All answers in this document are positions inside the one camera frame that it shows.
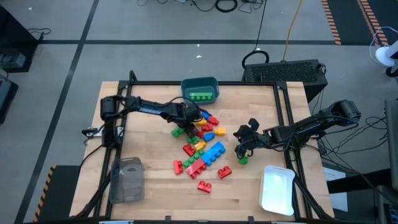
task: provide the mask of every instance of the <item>white plastic tray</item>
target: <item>white plastic tray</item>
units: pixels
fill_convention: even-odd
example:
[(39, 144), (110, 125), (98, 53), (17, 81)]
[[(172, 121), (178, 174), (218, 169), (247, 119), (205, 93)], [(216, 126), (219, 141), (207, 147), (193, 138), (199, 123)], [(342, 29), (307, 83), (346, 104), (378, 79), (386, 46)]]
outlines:
[(294, 172), (276, 166), (266, 166), (261, 177), (260, 207), (283, 215), (293, 215), (292, 189)]

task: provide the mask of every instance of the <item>computer tower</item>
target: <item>computer tower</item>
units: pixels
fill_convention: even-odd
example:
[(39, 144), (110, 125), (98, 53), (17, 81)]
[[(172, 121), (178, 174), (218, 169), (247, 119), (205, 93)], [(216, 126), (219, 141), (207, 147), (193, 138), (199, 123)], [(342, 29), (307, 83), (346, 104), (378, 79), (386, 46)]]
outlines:
[(0, 68), (28, 72), (39, 41), (0, 5)]
[(327, 86), (325, 74), (318, 60), (301, 60), (246, 65), (243, 80), (247, 82), (303, 82), (310, 102)]

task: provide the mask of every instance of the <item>red lego brick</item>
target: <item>red lego brick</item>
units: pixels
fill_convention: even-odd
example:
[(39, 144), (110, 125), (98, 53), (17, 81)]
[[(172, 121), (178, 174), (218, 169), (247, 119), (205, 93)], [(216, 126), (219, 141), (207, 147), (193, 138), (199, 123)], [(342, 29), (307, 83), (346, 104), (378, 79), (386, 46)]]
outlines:
[(175, 172), (175, 174), (182, 173), (182, 162), (181, 161), (174, 161), (174, 172)]
[(205, 183), (203, 180), (201, 180), (198, 184), (198, 189), (202, 190), (204, 192), (210, 193), (211, 192), (211, 183)]
[(182, 149), (188, 154), (188, 156), (193, 156), (196, 150), (192, 148), (190, 144), (184, 145)]
[(204, 133), (203, 131), (198, 131), (197, 136), (198, 136), (199, 138), (203, 138), (204, 135), (205, 135), (205, 133)]
[(202, 131), (212, 131), (212, 130), (213, 130), (213, 125), (211, 125), (211, 124), (203, 125), (203, 126), (201, 127), (201, 130), (202, 130)]
[(218, 170), (218, 176), (220, 179), (232, 174), (232, 170), (228, 166), (224, 166), (224, 168)]
[(205, 169), (206, 169), (205, 162), (203, 162), (203, 160), (199, 158), (187, 169), (185, 169), (185, 171), (188, 173), (190, 177), (194, 179), (198, 174), (201, 174), (201, 172)]
[(215, 118), (215, 117), (213, 117), (213, 116), (209, 117), (209, 119), (207, 120), (207, 122), (209, 122), (209, 123), (212, 124), (212, 125), (218, 125), (218, 120), (217, 120), (217, 118)]

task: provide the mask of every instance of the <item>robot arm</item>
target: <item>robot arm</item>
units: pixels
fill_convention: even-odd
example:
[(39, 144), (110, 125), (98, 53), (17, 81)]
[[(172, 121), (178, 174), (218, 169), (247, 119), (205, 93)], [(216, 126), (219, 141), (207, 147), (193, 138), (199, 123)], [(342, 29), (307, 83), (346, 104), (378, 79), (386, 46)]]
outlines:
[[(124, 102), (124, 109), (116, 111), (117, 104)], [(186, 106), (185, 103), (156, 103), (141, 99), (139, 96), (107, 96), (101, 99), (101, 119), (104, 121), (103, 146), (116, 147), (119, 138), (116, 130), (116, 119), (122, 118), (130, 112), (154, 114), (162, 117), (168, 123), (174, 122), (183, 128), (189, 137), (198, 134), (193, 122), (202, 119), (200, 109), (197, 106)]]
[(240, 145), (236, 146), (235, 152), (239, 159), (243, 158), (246, 151), (252, 151), (258, 147), (284, 151), (288, 147), (302, 147), (313, 135), (321, 138), (325, 130), (334, 126), (358, 125), (361, 113), (352, 101), (343, 100), (333, 103), (329, 108), (305, 118), (289, 126), (276, 126), (263, 130), (262, 134), (257, 133), (259, 123), (251, 118), (249, 124), (242, 125), (234, 136), (237, 137)]

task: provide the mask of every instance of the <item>wooden table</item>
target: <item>wooden table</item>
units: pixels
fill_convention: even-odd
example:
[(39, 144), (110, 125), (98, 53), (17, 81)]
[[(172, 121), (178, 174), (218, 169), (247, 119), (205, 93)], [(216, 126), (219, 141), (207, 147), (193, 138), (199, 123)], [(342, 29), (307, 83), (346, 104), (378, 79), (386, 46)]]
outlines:
[[(93, 126), (103, 124), (100, 118), (100, 99), (115, 95), (118, 82), (103, 82), (94, 114)], [(290, 104), (294, 120), (310, 116), (302, 83), (288, 83)], [(145, 100), (160, 103), (180, 95), (179, 86), (137, 85), (132, 94)], [(280, 93), (285, 122), (287, 122), (283, 95)], [(172, 220), (247, 220), (253, 216), (257, 221), (293, 220), (276, 213), (267, 212), (259, 206), (261, 173), (265, 166), (285, 167), (284, 155), (270, 149), (256, 149), (249, 164), (240, 165), (234, 152), (238, 140), (232, 135), (250, 118), (260, 123), (259, 130), (277, 126), (277, 110), (271, 86), (220, 86), (216, 103), (201, 106), (225, 127), (226, 136), (217, 136), (205, 148), (221, 141), (226, 152), (211, 166), (192, 180), (185, 172), (174, 174), (173, 160), (185, 161), (188, 156), (182, 150), (185, 136), (178, 139), (171, 135), (176, 125), (166, 123), (161, 117), (144, 113), (130, 113), (127, 118), (122, 158), (139, 157), (144, 164), (145, 197), (136, 203), (121, 203), (113, 206), (112, 219), (163, 220), (171, 215)], [(88, 142), (85, 156), (101, 144), (100, 138)], [(316, 141), (309, 144), (317, 146)], [(84, 164), (76, 187), (70, 215), (77, 214), (98, 188), (105, 150), (93, 154)], [(323, 209), (334, 217), (330, 204), (322, 162), (318, 151), (308, 147), (302, 149), (302, 162), (307, 187)], [(229, 166), (233, 173), (220, 180), (217, 170)], [(197, 190), (200, 180), (211, 182), (210, 194)], [(104, 193), (101, 214), (105, 213), (108, 198)], [(300, 214), (305, 216), (301, 191), (297, 189)]]

